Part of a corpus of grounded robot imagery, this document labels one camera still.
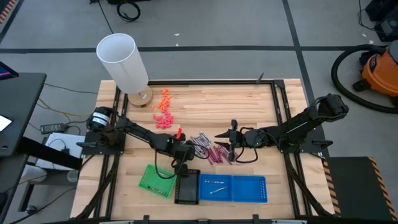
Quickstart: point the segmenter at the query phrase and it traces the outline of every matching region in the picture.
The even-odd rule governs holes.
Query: blue tray compartment
[[[234,175],[232,183],[234,202],[268,202],[265,177]]]
[[[222,181],[224,184],[211,184],[205,183],[205,180]],[[210,192],[226,187],[217,193],[211,194]],[[199,199],[231,202],[232,201],[232,176],[231,175],[217,175],[217,174],[200,174],[199,182]]]

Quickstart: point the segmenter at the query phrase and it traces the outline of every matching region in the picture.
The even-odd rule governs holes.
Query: floor
[[[369,1],[362,0],[362,6]],[[358,1],[151,0],[138,3],[142,14],[133,23],[120,20],[115,6],[101,3],[112,30],[135,38],[152,79],[257,78],[264,72],[264,78],[302,79],[312,101],[336,93],[330,70],[340,50],[382,44],[375,32],[358,25]],[[0,34],[0,61],[18,72],[44,72],[47,83],[75,90],[98,91],[100,81],[110,79],[95,55],[96,44],[111,33],[98,4],[19,0],[17,7]],[[365,14],[363,21],[371,24]],[[358,78],[357,58],[347,58],[339,69],[348,87]],[[362,95],[388,104],[376,93]],[[89,113],[96,96],[45,86],[41,98],[59,110]],[[323,125],[326,138],[335,142],[329,147],[330,155],[373,156],[397,208],[398,119],[343,100],[350,107],[349,115]],[[37,107],[30,122],[40,126],[66,123],[67,118]],[[43,138],[30,126],[25,136],[37,141]],[[43,206],[66,189],[38,187],[30,204]],[[72,200],[73,191],[21,223],[66,220]],[[25,215],[15,212],[18,203],[16,196],[6,223]]]

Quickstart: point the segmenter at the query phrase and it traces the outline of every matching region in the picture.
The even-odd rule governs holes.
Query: wooden tabletop
[[[307,107],[303,88],[299,79],[285,80],[287,96],[292,116]],[[102,81],[96,106],[112,107],[116,85],[113,81]],[[152,86],[153,104],[162,97],[161,88],[168,88],[172,96],[169,111],[174,116],[171,128],[155,128],[153,114],[160,115],[159,109],[127,109],[127,117],[155,133],[175,134],[178,128],[189,138],[203,131],[212,141],[216,134],[224,133],[236,119],[240,126],[260,128],[277,125],[271,88],[269,85],[170,85]],[[252,219],[253,214],[260,218],[293,218],[292,202],[283,155],[275,147],[258,149],[259,159],[252,164],[215,164],[207,160],[188,161],[189,169],[200,169],[201,173],[263,175],[266,177],[267,203],[233,203],[200,201],[199,205],[174,204],[174,189],[169,198],[161,198],[138,187],[138,183],[148,164],[154,163],[155,152],[146,143],[127,136],[126,150],[121,156],[113,203],[113,220],[142,220],[150,215],[151,220],[191,220],[191,219]],[[246,150],[240,158],[250,160],[253,150]],[[328,190],[322,162],[319,158],[301,154],[307,186],[331,213],[333,205]],[[95,156],[80,172],[80,179],[73,203],[71,217],[78,215],[98,188],[103,156]],[[172,170],[172,158],[158,156],[158,166]],[[304,214],[302,197],[298,190],[300,211]],[[104,215],[103,203],[101,214]]]

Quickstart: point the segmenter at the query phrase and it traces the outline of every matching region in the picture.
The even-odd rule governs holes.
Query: vacuum cleaner
[[[364,100],[348,91],[339,81],[337,70],[340,63],[349,55],[365,51],[359,61],[364,66],[361,79],[353,84],[355,91],[376,90],[391,97],[395,107],[377,105]],[[390,46],[380,47],[371,44],[363,44],[343,52],[334,62],[331,68],[331,79],[336,89],[350,100],[369,109],[383,113],[398,113],[398,40]]]

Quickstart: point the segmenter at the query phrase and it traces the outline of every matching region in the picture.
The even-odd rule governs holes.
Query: green plastic tray
[[[157,168],[157,170],[161,175],[165,175],[165,177],[170,177],[173,175],[173,173],[161,168]],[[163,198],[168,198],[173,189],[176,178],[177,176],[167,180],[160,178],[156,174],[155,166],[149,164],[144,172],[144,175],[141,177],[139,187]]]

